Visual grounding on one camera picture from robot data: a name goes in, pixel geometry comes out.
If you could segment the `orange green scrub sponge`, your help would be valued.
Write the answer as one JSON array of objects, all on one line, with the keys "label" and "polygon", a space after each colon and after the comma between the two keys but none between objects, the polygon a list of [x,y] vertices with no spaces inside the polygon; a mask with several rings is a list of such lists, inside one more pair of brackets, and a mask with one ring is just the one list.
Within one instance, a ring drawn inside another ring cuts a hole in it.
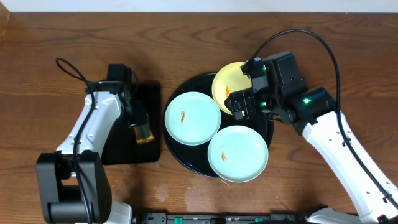
[{"label": "orange green scrub sponge", "polygon": [[137,144],[144,144],[154,140],[154,135],[150,129],[149,123],[135,126],[134,132]]}]

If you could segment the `yellow plate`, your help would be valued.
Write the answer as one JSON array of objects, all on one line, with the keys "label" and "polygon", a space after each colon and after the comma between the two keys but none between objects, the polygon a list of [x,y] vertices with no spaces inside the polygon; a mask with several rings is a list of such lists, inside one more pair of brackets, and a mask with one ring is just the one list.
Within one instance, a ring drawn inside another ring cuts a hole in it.
[{"label": "yellow plate", "polygon": [[241,70],[242,65],[244,62],[234,62],[224,66],[215,75],[211,86],[214,101],[221,111],[228,115],[231,115],[231,112],[225,106],[224,101],[229,94],[252,87],[251,79],[245,76]]}]

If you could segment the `mint plate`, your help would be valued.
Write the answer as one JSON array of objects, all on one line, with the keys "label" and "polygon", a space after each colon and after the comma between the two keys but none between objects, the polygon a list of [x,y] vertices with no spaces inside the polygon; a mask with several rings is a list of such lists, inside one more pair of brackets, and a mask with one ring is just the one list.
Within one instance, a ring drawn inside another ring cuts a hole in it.
[{"label": "mint plate", "polygon": [[208,95],[196,91],[175,97],[165,110],[165,127],[177,142],[197,146],[208,142],[221,126],[221,111]]},{"label": "mint plate", "polygon": [[208,146],[208,162],[222,179],[242,183],[259,176],[269,158],[263,137],[246,126],[228,126],[218,131]]}]

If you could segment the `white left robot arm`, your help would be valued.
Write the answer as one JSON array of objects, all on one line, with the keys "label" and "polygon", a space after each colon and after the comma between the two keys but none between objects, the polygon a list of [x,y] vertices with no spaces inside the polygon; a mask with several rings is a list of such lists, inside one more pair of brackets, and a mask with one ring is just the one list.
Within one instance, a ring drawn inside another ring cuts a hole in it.
[{"label": "white left robot arm", "polygon": [[133,209],[112,198],[104,166],[148,162],[156,139],[141,96],[122,81],[91,82],[71,133],[36,162],[47,223],[132,223]]}]

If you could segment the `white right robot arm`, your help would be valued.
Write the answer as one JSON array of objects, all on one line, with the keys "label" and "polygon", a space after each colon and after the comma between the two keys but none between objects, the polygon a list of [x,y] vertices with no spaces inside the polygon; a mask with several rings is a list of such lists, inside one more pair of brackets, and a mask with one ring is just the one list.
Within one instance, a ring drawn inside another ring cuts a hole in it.
[{"label": "white right robot arm", "polygon": [[252,88],[228,94],[234,119],[280,116],[326,160],[347,191],[362,223],[397,223],[397,187],[353,134],[340,104],[323,87],[285,91]]}]

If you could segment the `black rectangular tray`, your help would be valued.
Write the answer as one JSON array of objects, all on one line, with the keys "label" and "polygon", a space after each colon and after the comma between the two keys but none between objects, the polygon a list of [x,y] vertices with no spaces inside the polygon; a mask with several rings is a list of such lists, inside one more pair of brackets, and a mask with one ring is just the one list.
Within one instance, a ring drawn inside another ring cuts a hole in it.
[{"label": "black rectangular tray", "polygon": [[155,162],[161,148],[161,96],[160,83],[147,82],[139,85],[136,98],[148,115],[148,125],[153,140],[138,144],[132,119],[125,111],[117,118],[110,130],[103,149],[104,165],[137,164]]}]

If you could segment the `black round tray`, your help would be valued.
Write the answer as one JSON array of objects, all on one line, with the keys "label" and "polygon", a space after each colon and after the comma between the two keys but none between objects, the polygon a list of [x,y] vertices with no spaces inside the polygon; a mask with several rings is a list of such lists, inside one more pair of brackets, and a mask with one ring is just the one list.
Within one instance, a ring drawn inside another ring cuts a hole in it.
[{"label": "black round tray", "polygon": [[[211,84],[215,75],[215,72],[204,73],[185,81],[171,94],[171,97],[168,99],[167,104],[169,104],[178,95],[190,91],[197,91],[211,96]],[[274,123],[268,120],[265,115],[260,115],[259,119],[256,121],[248,119],[236,121],[230,115],[222,112],[220,128],[223,129],[233,125],[247,126],[257,131],[265,140],[266,144],[268,146],[271,145],[274,133]],[[218,175],[213,171],[208,162],[207,154],[209,142],[197,146],[184,145],[177,142],[167,132],[166,127],[163,127],[162,130],[163,137],[169,151],[174,156],[174,158],[176,158],[176,160],[181,163],[181,165],[200,175],[204,175],[207,177],[218,177]]]}]

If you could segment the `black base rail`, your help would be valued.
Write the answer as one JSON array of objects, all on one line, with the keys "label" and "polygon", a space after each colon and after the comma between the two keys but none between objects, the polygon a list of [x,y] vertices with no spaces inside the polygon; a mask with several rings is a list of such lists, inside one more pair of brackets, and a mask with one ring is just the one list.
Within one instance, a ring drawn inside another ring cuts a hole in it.
[{"label": "black base rail", "polygon": [[260,224],[260,223],[308,223],[292,214],[270,215],[198,215],[143,213],[132,219],[132,224]]}]

